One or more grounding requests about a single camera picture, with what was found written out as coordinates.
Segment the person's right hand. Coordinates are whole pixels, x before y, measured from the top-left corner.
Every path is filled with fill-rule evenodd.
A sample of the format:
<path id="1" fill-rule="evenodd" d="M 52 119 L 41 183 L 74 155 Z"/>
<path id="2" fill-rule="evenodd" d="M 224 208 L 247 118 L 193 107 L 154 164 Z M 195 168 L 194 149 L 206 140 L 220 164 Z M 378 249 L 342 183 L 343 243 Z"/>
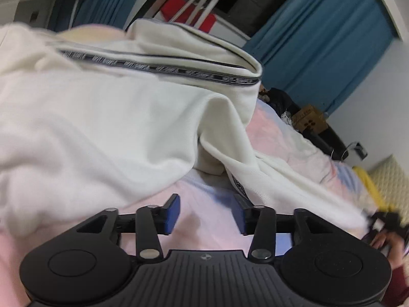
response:
<path id="1" fill-rule="evenodd" d="M 392 270 L 403 266 L 405 242 L 396 232 L 383 230 L 377 233 L 370 245 L 375 249 L 380 249 L 382 246 L 388 245 L 390 250 L 387 259 Z"/>

